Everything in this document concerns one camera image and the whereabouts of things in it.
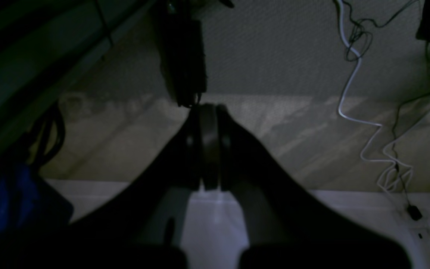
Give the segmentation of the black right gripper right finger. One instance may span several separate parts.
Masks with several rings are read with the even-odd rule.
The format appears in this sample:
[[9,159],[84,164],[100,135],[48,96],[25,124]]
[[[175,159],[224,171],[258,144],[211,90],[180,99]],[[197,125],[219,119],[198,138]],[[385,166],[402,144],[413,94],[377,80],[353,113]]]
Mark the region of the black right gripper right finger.
[[349,220],[297,184],[225,106],[217,106],[221,185],[249,236],[240,262],[409,262],[399,243]]

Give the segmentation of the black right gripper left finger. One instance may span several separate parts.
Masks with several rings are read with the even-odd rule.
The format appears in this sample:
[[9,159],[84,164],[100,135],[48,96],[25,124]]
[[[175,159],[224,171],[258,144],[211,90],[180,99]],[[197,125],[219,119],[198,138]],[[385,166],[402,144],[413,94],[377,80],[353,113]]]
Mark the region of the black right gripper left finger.
[[126,189],[70,225],[71,258],[185,258],[179,247],[190,194],[203,167],[203,109]]

